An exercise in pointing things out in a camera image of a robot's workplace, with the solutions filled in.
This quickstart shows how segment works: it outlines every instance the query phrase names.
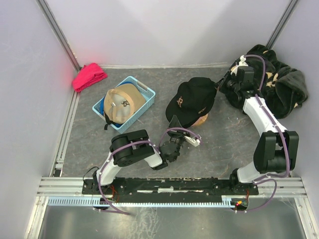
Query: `white baseboard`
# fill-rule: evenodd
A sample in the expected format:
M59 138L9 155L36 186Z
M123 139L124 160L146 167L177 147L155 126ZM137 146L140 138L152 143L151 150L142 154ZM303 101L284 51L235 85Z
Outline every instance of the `white baseboard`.
M99 65L104 69L141 69L141 68L219 68L219 67L230 67L231 64L228 62L210 63L210 64L198 64L198 65L175 65L175 66L140 66L140 65Z

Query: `black cap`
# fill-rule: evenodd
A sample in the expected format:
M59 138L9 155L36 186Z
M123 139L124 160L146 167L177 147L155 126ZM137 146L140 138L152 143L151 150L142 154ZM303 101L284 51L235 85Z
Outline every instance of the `black cap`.
M167 120L170 122L176 115L184 128L191 127L211 110L216 93L215 83L206 77L194 77L181 83L166 108Z

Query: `white panel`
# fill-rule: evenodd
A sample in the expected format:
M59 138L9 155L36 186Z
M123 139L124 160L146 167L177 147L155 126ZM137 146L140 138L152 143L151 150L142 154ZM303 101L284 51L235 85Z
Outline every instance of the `white panel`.
M53 162L73 67L36 1L2 1L0 22L0 238L21 239Z
M319 220L319 1L300 1L274 50L279 60L305 74L309 99L281 122L300 137L296 172L303 179L312 208Z
M288 0L47 0L81 65L232 62L266 44Z

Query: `plastic basket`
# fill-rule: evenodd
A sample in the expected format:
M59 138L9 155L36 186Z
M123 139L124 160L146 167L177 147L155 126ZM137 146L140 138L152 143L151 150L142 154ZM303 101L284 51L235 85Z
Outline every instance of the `plastic basket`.
M143 83L139 82L137 79L135 79L133 76L128 76L125 80L123 80L121 83L119 83L117 86L123 84L124 82L130 82L132 83L139 92L143 95L146 102L145 104L139 108L138 111L136 111L124 124L122 124L120 127L116 127L115 125L111 124L111 126L116 129L119 133L124 133L149 107L151 107L152 104L154 104L155 101L155 92L151 90L149 87L144 85ZM105 117L100 112L100 106L101 101L100 99L93 107L92 110L100 116L104 121Z

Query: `folded red towel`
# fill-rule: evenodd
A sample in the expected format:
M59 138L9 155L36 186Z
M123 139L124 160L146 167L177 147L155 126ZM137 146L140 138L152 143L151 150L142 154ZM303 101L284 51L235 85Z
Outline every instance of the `folded red towel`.
M85 88L102 81L108 75L96 63L91 63L81 69L79 74L72 81L72 86L76 92L80 92Z

